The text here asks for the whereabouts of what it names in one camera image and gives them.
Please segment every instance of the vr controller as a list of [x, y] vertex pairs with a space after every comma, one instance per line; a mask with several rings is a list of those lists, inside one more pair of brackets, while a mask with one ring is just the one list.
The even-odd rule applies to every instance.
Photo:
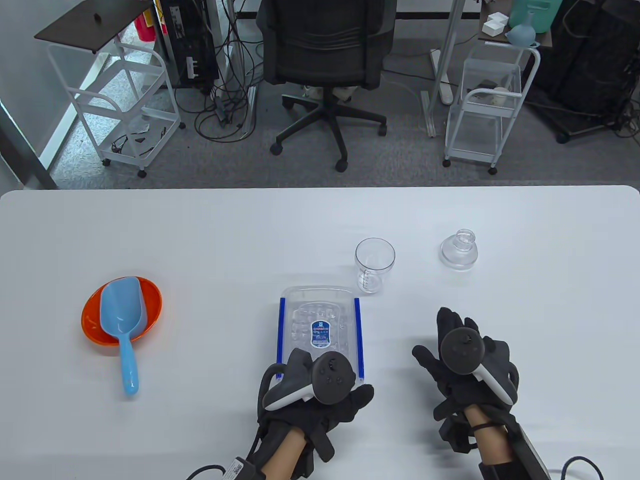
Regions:
[[261, 393], [262, 402], [258, 408], [262, 406], [273, 411], [300, 399], [306, 402], [312, 398], [333, 405], [347, 398], [356, 381], [349, 360], [337, 351], [328, 351], [311, 360], [308, 351], [294, 348], [287, 364], [273, 364], [265, 372], [264, 379], [270, 382], [277, 374], [282, 374], [282, 380]]
[[488, 341], [491, 351], [473, 328], [455, 328], [442, 339], [440, 359], [452, 372], [471, 374], [485, 382], [501, 401], [511, 406], [518, 400], [518, 370], [509, 362], [506, 342]]

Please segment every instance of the floor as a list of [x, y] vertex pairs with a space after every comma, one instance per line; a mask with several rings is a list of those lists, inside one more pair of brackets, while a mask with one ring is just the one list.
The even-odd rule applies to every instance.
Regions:
[[[394, 50], [385, 60], [385, 68], [432, 77], [430, 61], [424, 53], [438, 46], [444, 23], [397, 22]], [[470, 38], [476, 28], [477, 23], [472, 20], [463, 22], [458, 38], [461, 41]], [[462, 62], [473, 41], [456, 47], [449, 71], [452, 82], [460, 79]], [[132, 101], [124, 76], [116, 80], [111, 93], [121, 95], [123, 102]], [[640, 147], [632, 140], [602, 131], [559, 145], [528, 108], [522, 110], [516, 121], [498, 163], [497, 175], [489, 175], [486, 165], [463, 161], [454, 160], [450, 168], [444, 168], [442, 134], [447, 108], [438, 103], [439, 135], [428, 138], [417, 97], [421, 90], [430, 90], [431, 85], [431, 81], [385, 73], [378, 89], [358, 90], [351, 105], [387, 115], [388, 133], [379, 137], [375, 125], [341, 119], [342, 135], [349, 150], [349, 168], [342, 174], [333, 169], [339, 152], [324, 123], [308, 127], [284, 142], [280, 156], [269, 153], [275, 135], [304, 110], [296, 107], [289, 112], [280, 103], [282, 93], [299, 94], [299, 86], [265, 82], [259, 86], [255, 132], [239, 143], [221, 145], [199, 137], [193, 128], [194, 115], [183, 113], [187, 129], [173, 135], [147, 168], [147, 178], [140, 179], [136, 168], [130, 165], [113, 162], [104, 167], [84, 129], [76, 122], [51, 174], [63, 189], [513, 184], [629, 184], [640, 188]], [[158, 104], [168, 103], [167, 92], [156, 97]], [[200, 109], [204, 99], [194, 90], [180, 90], [177, 98], [187, 110]], [[111, 128], [97, 118], [91, 118], [90, 122], [102, 135]], [[210, 132], [220, 135], [226, 131], [211, 124]]]

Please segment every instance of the hand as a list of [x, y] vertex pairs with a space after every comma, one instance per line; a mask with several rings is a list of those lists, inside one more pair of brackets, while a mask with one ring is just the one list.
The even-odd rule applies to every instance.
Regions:
[[[441, 308], [437, 317], [438, 323], [438, 354], [440, 357], [440, 346], [442, 339], [453, 329], [466, 326], [478, 330], [476, 322], [471, 318], [460, 319], [460, 316], [449, 310]], [[508, 373], [509, 380], [518, 388], [518, 370], [515, 365], [509, 361], [509, 346], [506, 342], [496, 341], [489, 337], [484, 337], [485, 356], [491, 355], [492, 361], [496, 363], [501, 370]], [[473, 404], [490, 405], [505, 412], [510, 411], [511, 406], [502, 402], [489, 386], [483, 381], [477, 381], [472, 375], [459, 375], [453, 373], [441, 360], [437, 360], [428, 348], [422, 345], [416, 345], [412, 351], [413, 356], [418, 363], [426, 368], [433, 379], [438, 384], [438, 389], [446, 397], [446, 400], [440, 403], [433, 410], [433, 418], [435, 420], [443, 420], [454, 413], [462, 412], [465, 408]]]
[[258, 436], [260, 448], [248, 460], [261, 468], [272, 457], [278, 446], [293, 427], [304, 432], [307, 446], [300, 456], [292, 479], [308, 477], [313, 472], [313, 450], [323, 461], [329, 461], [335, 454], [333, 445], [326, 433], [338, 423], [351, 422], [358, 410], [366, 406], [373, 398], [372, 385], [362, 385], [349, 393], [347, 398], [333, 405], [325, 405], [312, 398], [305, 402], [298, 400], [279, 410], [262, 409], [259, 412]]

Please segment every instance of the chair base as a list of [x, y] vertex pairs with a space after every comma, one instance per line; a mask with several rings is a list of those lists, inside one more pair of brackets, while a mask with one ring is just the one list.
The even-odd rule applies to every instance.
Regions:
[[332, 90], [333, 89], [331, 88], [324, 89], [322, 101], [306, 99], [295, 95], [282, 95], [282, 106], [284, 108], [290, 110], [297, 104], [302, 105], [309, 113], [276, 136], [276, 141], [269, 150], [273, 155], [280, 155], [282, 153], [283, 140], [286, 140], [303, 128], [316, 123], [318, 120], [324, 120], [331, 127], [331, 132], [333, 133], [335, 141], [338, 144], [338, 148], [340, 149], [340, 159], [336, 162], [335, 169], [342, 173], [347, 170], [349, 164], [347, 162], [347, 147], [342, 139], [342, 133], [340, 133], [337, 117], [343, 116], [378, 122], [380, 124], [378, 127], [378, 135], [385, 136], [387, 134], [387, 118], [384, 115], [378, 115], [377, 113], [347, 107], [346, 105], [338, 105], [338, 99], [333, 96]]

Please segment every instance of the forearm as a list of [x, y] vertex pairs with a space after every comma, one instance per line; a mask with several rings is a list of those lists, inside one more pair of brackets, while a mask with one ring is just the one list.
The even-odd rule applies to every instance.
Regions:
[[[465, 416], [472, 427], [491, 422], [478, 405], [465, 408]], [[504, 427], [481, 428], [476, 430], [474, 435], [485, 465], [500, 465], [513, 461], [513, 452]]]
[[262, 468], [267, 480], [289, 480], [307, 441], [299, 428], [291, 428], [280, 447]]

